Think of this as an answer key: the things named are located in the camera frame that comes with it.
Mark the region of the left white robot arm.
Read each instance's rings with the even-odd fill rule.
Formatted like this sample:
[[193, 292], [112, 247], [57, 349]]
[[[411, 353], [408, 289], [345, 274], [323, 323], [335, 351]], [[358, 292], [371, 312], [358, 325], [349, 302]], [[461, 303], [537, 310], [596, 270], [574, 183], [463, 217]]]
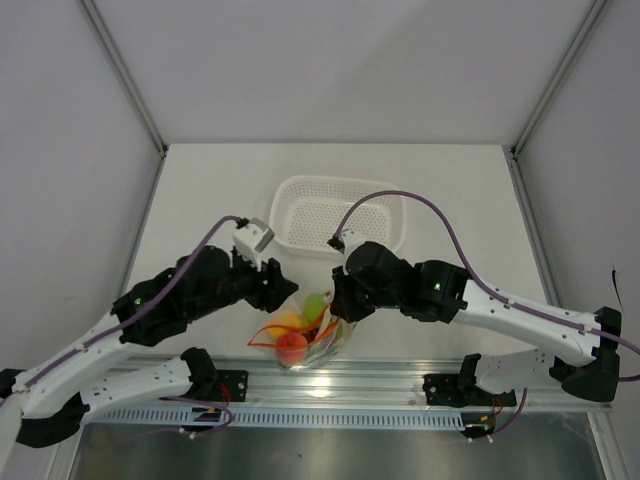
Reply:
[[236, 250], [212, 246], [180, 258], [175, 266], [137, 283], [51, 360], [30, 370], [2, 370], [2, 447], [51, 446], [94, 418], [141, 401], [178, 398], [205, 404], [220, 398], [219, 372], [203, 348], [191, 347], [121, 376], [107, 373], [238, 302], [272, 313], [298, 288], [275, 259], [254, 265]]

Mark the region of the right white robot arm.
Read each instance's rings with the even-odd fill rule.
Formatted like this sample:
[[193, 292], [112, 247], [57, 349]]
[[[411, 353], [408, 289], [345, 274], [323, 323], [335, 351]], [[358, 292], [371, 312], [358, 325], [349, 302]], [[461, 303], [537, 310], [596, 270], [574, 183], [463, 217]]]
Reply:
[[344, 257], [332, 271], [333, 315], [357, 323], [380, 309], [394, 309], [422, 323], [442, 322], [487, 329], [531, 345], [507, 355], [470, 354], [438, 404], [480, 405], [514, 390], [558, 385], [582, 400], [608, 403], [619, 384], [620, 357], [613, 336], [620, 313], [562, 310], [507, 296], [475, 279], [469, 270], [429, 260], [415, 265], [385, 246], [331, 239]]

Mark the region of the clear orange zip top bag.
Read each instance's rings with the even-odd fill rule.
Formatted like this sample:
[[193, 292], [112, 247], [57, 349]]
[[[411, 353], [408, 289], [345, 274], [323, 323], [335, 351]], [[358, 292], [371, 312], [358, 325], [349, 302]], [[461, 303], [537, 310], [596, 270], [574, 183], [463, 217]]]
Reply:
[[322, 320], [311, 325], [307, 323], [304, 328], [293, 331], [302, 334], [308, 342], [306, 359], [295, 366], [285, 366], [280, 363], [276, 355], [276, 341], [272, 341], [266, 333], [268, 323], [273, 317], [285, 312], [295, 312], [302, 316], [303, 303], [299, 305], [294, 300], [286, 301], [256, 331], [247, 342], [247, 346], [271, 357], [279, 368], [288, 371], [319, 368], [342, 352], [351, 340], [353, 327], [345, 320], [333, 315], [330, 311], [331, 304], [329, 304]]

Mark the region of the green apple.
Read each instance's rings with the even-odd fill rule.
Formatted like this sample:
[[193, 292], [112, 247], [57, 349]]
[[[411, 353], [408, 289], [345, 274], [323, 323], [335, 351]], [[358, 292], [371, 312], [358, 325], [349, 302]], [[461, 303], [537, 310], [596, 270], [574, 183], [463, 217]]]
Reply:
[[325, 293], [326, 292], [311, 293], [305, 298], [302, 307], [302, 316], [309, 325], [324, 318], [325, 312], [329, 307], [329, 304], [326, 304], [324, 301]]

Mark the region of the red peach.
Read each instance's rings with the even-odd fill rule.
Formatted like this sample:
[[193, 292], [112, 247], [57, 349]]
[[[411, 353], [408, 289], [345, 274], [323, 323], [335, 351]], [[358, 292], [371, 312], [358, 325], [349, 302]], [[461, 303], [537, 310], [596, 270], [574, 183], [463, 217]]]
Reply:
[[285, 366], [299, 365], [306, 359], [308, 342], [298, 332], [290, 332], [281, 336], [275, 346], [277, 358]]

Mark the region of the orange fruit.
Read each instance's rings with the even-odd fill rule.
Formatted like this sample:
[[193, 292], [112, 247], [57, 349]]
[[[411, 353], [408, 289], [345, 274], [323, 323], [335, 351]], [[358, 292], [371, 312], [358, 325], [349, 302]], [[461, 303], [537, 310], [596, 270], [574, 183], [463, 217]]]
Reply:
[[272, 341], [277, 341], [283, 335], [292, 333], [296, 329], [304, 328], [306, 325], [306, 320], [300, 314], [285, 312], [269, 321], [266, 333]]

